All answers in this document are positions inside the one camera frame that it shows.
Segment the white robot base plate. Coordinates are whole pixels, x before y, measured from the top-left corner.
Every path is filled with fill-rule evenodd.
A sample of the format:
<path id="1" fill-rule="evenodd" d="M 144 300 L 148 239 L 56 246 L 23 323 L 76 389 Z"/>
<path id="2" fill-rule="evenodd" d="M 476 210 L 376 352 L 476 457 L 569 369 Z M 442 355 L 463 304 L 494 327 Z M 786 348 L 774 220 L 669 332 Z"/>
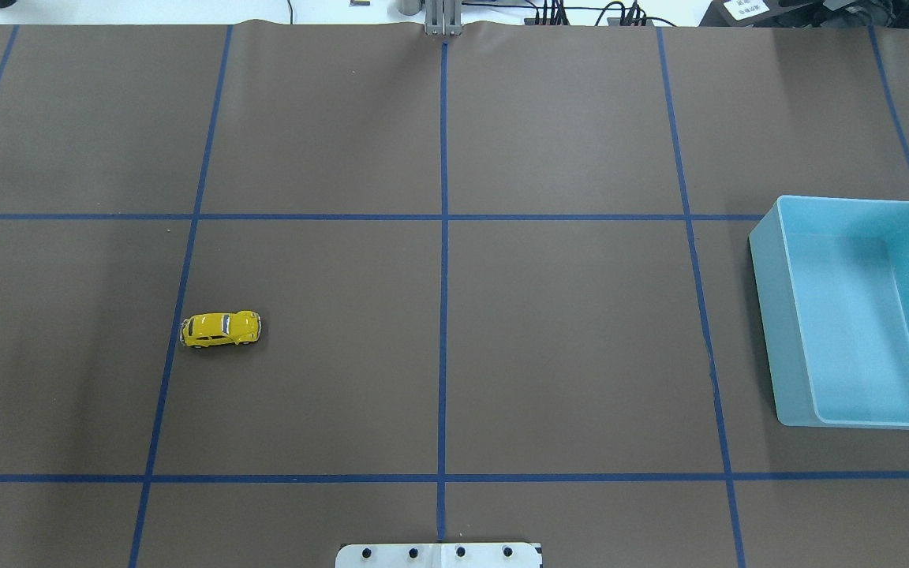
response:
<path id="1" fill-rule="evenodd" d="M 526 542 L 353 544 L 335 567 L 542 567 L 540 544 Z"/>

